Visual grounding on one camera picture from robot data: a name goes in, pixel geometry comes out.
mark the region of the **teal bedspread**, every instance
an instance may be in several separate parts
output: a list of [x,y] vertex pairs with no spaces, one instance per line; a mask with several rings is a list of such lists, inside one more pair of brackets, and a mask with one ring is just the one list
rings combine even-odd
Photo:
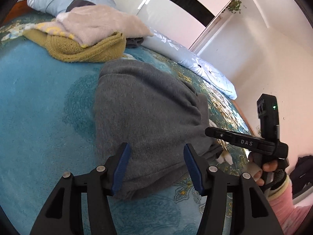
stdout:
[[[78,175],[97,165],[92,108],[103,64],[60,62],[20,36],[23,24],[50,19],[33,12],[0,28],[0,205],[21,235],[29,234],[64,171]],[[124,58],[131,55],[149,62],[206,94],[210,119],[218,127],[250,133],[230,99],[192,71],[142,47],[125,53]],[[244,150],[231,145],[224,148],[234,164],[219,164],[219,168],[239,175],[247,163]],[[196,234],[204,204],[205,197],[195,191],[189,176],[144,199],[110,198],[119,235]],[[88,235],[85,196],[83,206]],[[230,228],[230,217],[229,194],[224,234]]]

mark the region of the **hanging plant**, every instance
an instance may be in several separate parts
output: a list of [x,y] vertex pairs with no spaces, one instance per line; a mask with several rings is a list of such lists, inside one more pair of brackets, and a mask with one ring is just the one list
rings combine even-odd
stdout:
[[240,5],[241,5],[241,1],[240,0],[232,0],[227,7],[225,8],[228,9],[231,13],[236,14],[237,11],[239,11],[239,14],[241,13],[241,9],[240,9]]

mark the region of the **wooden bed frame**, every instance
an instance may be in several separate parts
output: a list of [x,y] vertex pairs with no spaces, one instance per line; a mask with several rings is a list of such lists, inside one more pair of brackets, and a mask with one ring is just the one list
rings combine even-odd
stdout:
[[[5,25],[7,22],[9,22],[10,20],[22,16],[23,14],[26,14],[30,11],[33,11],[32,8],[28,7],[27,5],[27,0],[23,0],[20,2],[17,2],[13,8],[11,9],[11,11],[9,12],[9,14],[7,15],[7,17],[5,18],[3,25]],[[245,117],[245,115],[243,114],[243,112],[241,111],[241,109],[238,107],[237,103],[232,100],[233,105],[235,106],[235,108],[238,110],[239,115],[242,117],[242,119],[244,120],[244,122],[247,124],[248,129],[251,131],[251,133],[254,135],[254,131],[251,128],[250,124],[248,123],[247,118]]]
[[16,17],[22,16],[23,14],[26,14],[30,11],[33,11],[33,9],[31,7],[28,7],[27,0],[17,2],[13,6],[13,8],[10,10],[9,14],[7,15],[7,17],[3,21],[2,25],[5,25],[10,20],[12,20]]

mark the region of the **olive green knit blanket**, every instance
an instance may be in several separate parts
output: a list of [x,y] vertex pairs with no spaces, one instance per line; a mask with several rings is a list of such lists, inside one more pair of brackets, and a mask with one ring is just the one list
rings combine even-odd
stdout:
[[63,62],[107,62],[120,58],[126,46],[126,38],[120,32],[97,44],[82,48],[78,42],[63,36],[49,35],[40,30],[25,30],[23,35],[44,47],[53,58]]

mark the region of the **gray cloth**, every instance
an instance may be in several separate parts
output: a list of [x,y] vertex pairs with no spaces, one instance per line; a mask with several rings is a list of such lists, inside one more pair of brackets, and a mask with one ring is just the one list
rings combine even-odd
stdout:
[[88,6],[88,5],[95,5],[93,2],[86,1],[86,0],[73,0],[71,4],[66,8],[65,12],[69,12],[76,7]]
[[137,60],[106,62],[95,94],[99,164],[122,142],[132,155],[116,197],[134,199],[167,188],[187,173],[186,143],[208,160],[222,147],[205,135],[208,101],[182,82]]
[[126,39],[126,48],[137,48],[143,43],[143,38],[128,38]]

